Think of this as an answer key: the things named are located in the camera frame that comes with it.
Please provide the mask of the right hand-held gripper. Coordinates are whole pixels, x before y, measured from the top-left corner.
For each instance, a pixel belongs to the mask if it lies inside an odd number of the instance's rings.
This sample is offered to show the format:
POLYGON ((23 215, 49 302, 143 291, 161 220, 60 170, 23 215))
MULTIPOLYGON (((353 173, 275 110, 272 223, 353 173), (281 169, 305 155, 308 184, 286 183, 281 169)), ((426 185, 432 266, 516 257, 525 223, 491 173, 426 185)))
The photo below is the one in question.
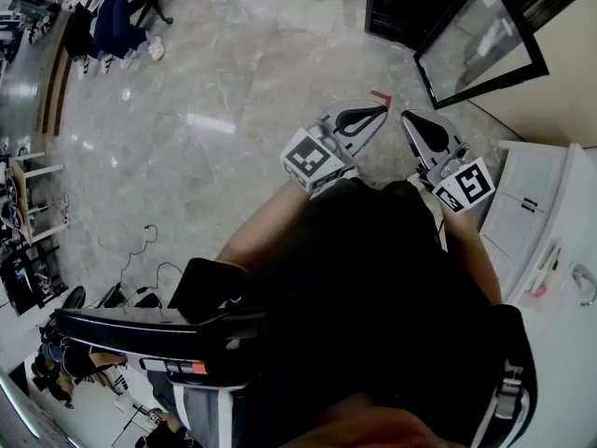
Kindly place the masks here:
POLYGON ((431 167, 419 173, 421 182, 450 212, 466 212, 494 193, 484 160, 462 143, 449 119, 434 111, 409 110, 402 112, 401 123, 415 156, 431 167), (435 157, 445 158, 435 164, 435 157))

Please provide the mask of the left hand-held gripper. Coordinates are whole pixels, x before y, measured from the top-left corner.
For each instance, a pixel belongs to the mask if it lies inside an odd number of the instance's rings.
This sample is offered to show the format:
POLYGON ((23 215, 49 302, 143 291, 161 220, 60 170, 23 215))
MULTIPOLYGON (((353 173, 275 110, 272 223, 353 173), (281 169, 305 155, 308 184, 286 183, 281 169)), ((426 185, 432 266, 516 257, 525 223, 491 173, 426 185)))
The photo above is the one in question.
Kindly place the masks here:
POLYGON ((318 192, 354 168, 354 156, 385 123, 388 108, 367 100, 343 101, 328 115, 335 133, 326 120, 315 119, 298 129, 280 156, 285 173, 306 192, 318 192))

